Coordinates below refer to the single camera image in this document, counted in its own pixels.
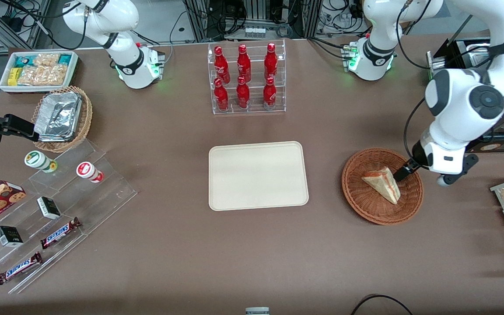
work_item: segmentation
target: beige tray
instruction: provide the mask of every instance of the beige tray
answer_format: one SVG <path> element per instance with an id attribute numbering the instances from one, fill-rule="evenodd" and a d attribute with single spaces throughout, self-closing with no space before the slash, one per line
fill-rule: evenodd
<path id="1" fill-rule="evenodd" d="M 290 141 L 212 148 L 209 196 L 214 211 L 306 204 L 308 186 L 301 144 Z"/>

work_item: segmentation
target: coca-cola bottle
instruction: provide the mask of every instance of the coca-cola bottle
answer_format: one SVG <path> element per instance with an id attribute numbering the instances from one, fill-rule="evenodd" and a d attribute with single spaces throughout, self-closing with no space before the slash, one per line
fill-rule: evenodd
<path id="1" fill-rule="evenodd" d="M 215 71 L 217 77 L 223 80 L 224 84 L 228 84 L 231 81 L 231 76 L 228 74 L 228 62 L 227 58 L 223 56 L 223 49 L 220 46 L 216 46 L 213 51 L 215 52 Z"/>
<path id="2" fill-rule="evenodd" d="M 250 88 L 248 88 L 244 76 L 238 77 L 236 95 L 238 96 L 238 106 L 242 109 L 248 109 L 248 106 L 250 106 Z"/>
<path id="3" fill-rule="evenodd" d="M 226 112 L 228 111 L 227 90 L 224 88 L 223 82 L 220 80 L 220 78 L 215 78 L 213 83 L 215 84 L 215 89 L 213 90 L 213 93 L 215 95 L 217 107 L 219 108 L 220 111 Z"/>
<path id="4" fill-rule="evenodd" d="M 246 82 L 252 80 L 252 66 L 250 66 L 250 57 L 246 52 L 246 45 L 238 45 L 238 60 L 236 60 L 238 65 L 238 75 L 244 76 Z"/>
<path id="5" fill-rule="evenodd" d="M 277 74 L 277 55 L 276 55 L 276 44 L 270 42 L 268 44 L 268 53 L 266 54 L 266 59 L 264 59 L 264 77 L 266 80 L 272 76 L 275 77 Z"/>
<path id="6" fill-rule="evenodd" d="M 264 108 L 272 110 L 276 107 L 276 87 L 273 85 L 273 77 L 266 79 L 266 86 L 264 86 Z"/>

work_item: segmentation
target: wicker basket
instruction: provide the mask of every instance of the wicker basket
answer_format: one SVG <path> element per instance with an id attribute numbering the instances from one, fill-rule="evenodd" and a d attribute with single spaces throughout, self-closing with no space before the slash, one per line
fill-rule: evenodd
<path id="1" fill-rule="evenodd" d="M 405 163 L 402 155 L 388 149 L 371 148 L 357 152 L 342 173 L 342 189 L 351 207 L 365 219 L 382 225 L 404 223 L 421 207 L 424 187 L 419 174 L 414 173 L 398 183 L 400 199 L 394 205 L 365 183 L 366 172 L 388 167 L 393 173 Z"/>
<path id="2" fill-rule="evenodd" d="M 87 137 L 88 130 L 91 127 L 91 119 L 92 119 L 92 105 L 91 100 L 88 99 L 87 94 L 80 88 L 76 86 L 68 86 L 65 88 L 60 88 L 59 90 L 55 90 L 50 92 L 50 94 L 60 94 L 66 92 L 76 92 L 80 94 L 83 98 L 83 102 L 81 104 L 80 113 L 79 113 L 79 122 L 77 123 L 77 135 L 70 142 L 34 142 L 34 145 L 40 149 L 45 151 L 51 151 L 55 153 L 62 153 L 68 149 L 78 146 L 83 139 Z M 42 100 L 38 102 L 38 106 L 36 106 L 36 110 L 34 110 L 34 115 L 32 116 L 32 123 L 36 122 L 36 118 L 38 118 L 38 111 L 40 110 L 40 105 L 42 105 Z"/>

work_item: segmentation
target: table surface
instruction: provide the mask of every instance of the table surface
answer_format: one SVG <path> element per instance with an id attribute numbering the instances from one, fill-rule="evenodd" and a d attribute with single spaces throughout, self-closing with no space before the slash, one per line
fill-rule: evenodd
<path id="1" fill-rule="evenodd" d="M 402 42 L 423 63 L 444 39 Z M 140 193 L 23 293 L 0 287 L 0 314 L 235 315 L 265 305 L 274 315 L 334 315 L 371 293 L 416 314 L 504 313 L 504 217 L 489 191 L 504 182 L 504 154 L 480 155 L 449 188 L 420 172 L 419 213 L 398 226 L 372 224 L 348 206 L 340 174 L 359 150 L 403 152 L 404 123 L 427 73 L 399 56 L 384 78 L 366 82 L 306 40 L 286 45 L 287 112 L 240 117 L 211 113 L 207 45 L 176 46 L 164 79 L 143 90 L 118 80 L 106 51 L 79 50 L 76 85 L 94 107 L 88 138 Z M 0 115 L 30 118 L 39 100 L 2 92 Z M 414 116 L 410 143 L 431 120 L 424 108 Z M 212 211 L 210 149 L 276 141 L 302 144 L 308 203 Z M 32 175 L 22 163 L 32 149 L 4 137 L 0 179 Z"/>

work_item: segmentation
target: acrylic bottle rack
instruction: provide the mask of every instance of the acrylic bottle rack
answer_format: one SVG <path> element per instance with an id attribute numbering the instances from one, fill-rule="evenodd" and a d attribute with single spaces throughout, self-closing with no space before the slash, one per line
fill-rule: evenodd
<path id="1" fill-rule="evenodd" d="M 264 109 L 264 86 L 266 78 L 264 77 L 264 58 L 266 57 L 268 43 L 276 44 L 277 55 L 277 74 L 274 77 L 274 85 L 276 86 L 276 104 L 273 110 Z M 250 41 L 246 43 L 246 50 L 250 56 L 250 64 L 252 65 L 252 80 L 248 82 L 250 88 L 250 106 L 248 109 L 242 109 L 238 106 L 238 98 L 236 95 L 236 87 L 238 86 L 238 68 L 236 60 L 238 59 L 238 44 L 235 42 L 217 42 L 208 45 L 207 65 L 210 74 L 210 90 L 211 104 L 214 114 L 246 114 L 246 113 L 272 113 L 285 112 L 287 109 L 286 97 L 286 52 L 284 40 L 272 41 Z M 214 95 L 214 80 L 217 77 L 215 72 L 215 54 L 214 47 L 220 46 L 223 48 L 223 55 L 228 61 L 228 72 L 231 76 L 231 81 L 224 85 L 228 93 L 228 111 L 222 112 L 219 110 L 215 95 Z"/>

